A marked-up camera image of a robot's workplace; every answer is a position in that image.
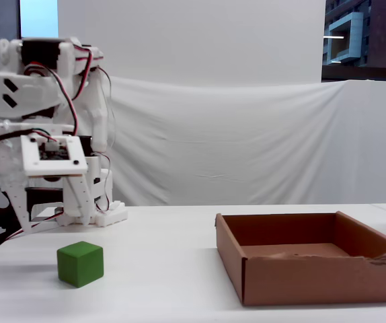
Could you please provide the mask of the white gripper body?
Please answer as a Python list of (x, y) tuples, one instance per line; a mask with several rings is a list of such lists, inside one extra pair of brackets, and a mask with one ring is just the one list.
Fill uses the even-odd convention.
[(72, 130), (72, 125), (51, 122), (0, 122), (0, 188), (51, 187), (77, 175), (92, 184), (94, 161)]

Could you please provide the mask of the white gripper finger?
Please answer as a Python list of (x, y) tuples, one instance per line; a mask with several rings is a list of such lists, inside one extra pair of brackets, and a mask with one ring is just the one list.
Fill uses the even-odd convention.
[(92, 197), (85, 175), (63, 178), (64, 214), (89, 225), (92, 215)]
[(30, 187), (24, 187), (21, 184), (8, 184), (6, 188), (9, 202), (25, 234), (32, 232), (30, 212), (28, 211), (28, 195), (30, 192)]

